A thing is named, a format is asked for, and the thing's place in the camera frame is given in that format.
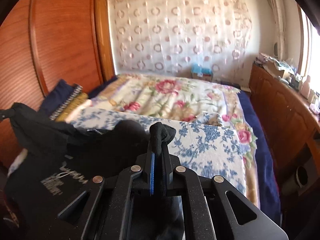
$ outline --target wardrobe door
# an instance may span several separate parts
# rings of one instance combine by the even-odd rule
[[[89,92],[102,83],[94,0],[31,0],[30,41],[44,93],[60,78]]]
[[[30,0],[19,0],[0,26],[0,109],[14,102],[38,109],[44,98],[32,62],[29,6]],[[9,168],[21,150],[5,119],[0,123],[0,162]]]

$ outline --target black fabric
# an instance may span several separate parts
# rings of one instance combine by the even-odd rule
[[[110,80],[105,81],[102,85],[96,87],[92,91],[88,93],[88,98],[95,98],[100,92],[102,92],[108,85],[110,85],[112,82],[116,81],[118,78],[117,76],[113,76]]]
[[[319,239],[320,203],[315,207],[308,223],[294,240]]]
[[[39,112],[50,116],[72,94],[74,88],[60,79],[55,88],[45,97],[39,108]]]
[[[113,130],[94,132],[92,136],[90,131],[79,132],[66,123],[55,123],[17,103],[3,114],[10,117],[19,143],[30,151],[4,189],[9,202],[19,207],[17,217],[26,239],[38,239],[37,232],[43,230],[49,233],[50,229],[43,227],[43,219],[59,212],[87,180],[97,175],[115,176],[134,165],[137,156],[146,153],[150,136],[159,158],[157,167],[161,168],[159,146],[162,141],[169,143],[175,135],[175,129],[161,123],[152,126],[148,135],[139,123],[124,120]],[[161,171],[156,177],[162,184]],[[161,194],[148,199],[137,197],[132,240],[178,240],[182,235],[183,219],[177,198]]]
[[[122,134],[140,137],[123,143]],[[41,230],[41,220],[48,212],[57,212],[68,198],[96,175],[105,178],[118,175],[135,164],[136,157],[146,153],[149,136],[134,121],[121,121],[115,129],[82,147],[72,146],[68,155],[28,154],[5,186],[7,198],[18,204],[31,232]]]
[[[94,138],[91,133],[65,122],[54,122],[22,103],[14,103],[0,115],[10,118],[19,144],[35,155],[65,154],[68,144],[83,145]]]

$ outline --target bottle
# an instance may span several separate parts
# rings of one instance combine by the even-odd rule
[[[298,90],[299,92],[301,92],[301,89],[302,89],[302,86],[303,86],[303,83],[306,81],[307,77],[306,76],[301,76],[300,78],[300,81],[299,81],[299,86],[298,86]]]
[[[308,75],[306,81],[303,83],[301,88],[301,95],[308,99],[310,93],[310,81],[311,77]]]
[[[310,89],[310,93],[308,96],[308,103],[309,104],[314,104],[313,99],[314,99],[315,95],[316,95],[316,93],[312,89]]]

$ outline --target pink rose pattern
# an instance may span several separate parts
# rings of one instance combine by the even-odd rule
[[[209,97],[211,100],[214,98],[214,94],[212,92],[207,93],[207,97]]]
[[[194,114],[190,114],[188,117],[185,117],[182,119],[183,122],[192,122],[194,119],[196,119],[196,116]]]
[[[123,109],[131,110],[131,111],[137,111],[140,108],[140,104],[138,102],[130,102],[128,105],[125,105]]]
[[[182,100],[178,100],[177,102],[175,102],[176,105],[180,106],[180,108],[183,108],[186,104],[186,102],[183,102]]]
[[[231,119],[230,115],[228,115],[228,114],[223,114],[223,115],[222,115],[222,120],[223,120],[224,122],[229,122],[230,119]]]
[[[239,140],[241,143],[250,143],[252,142],[252,137],[250,131],[240,130],[238,131]]]
[[[165,79],[160,81],[155,85],[155,88],[158,92],[162,94],[174,93],[178,95],[176,90],[180,90],[180,84],[176,80]]]

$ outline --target wooden cabinet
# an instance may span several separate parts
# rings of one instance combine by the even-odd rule
[[[314,131],[310,112],[294,90],[263,68],[253,65],[249,87],[276,169],[282,169],[298,155]]]

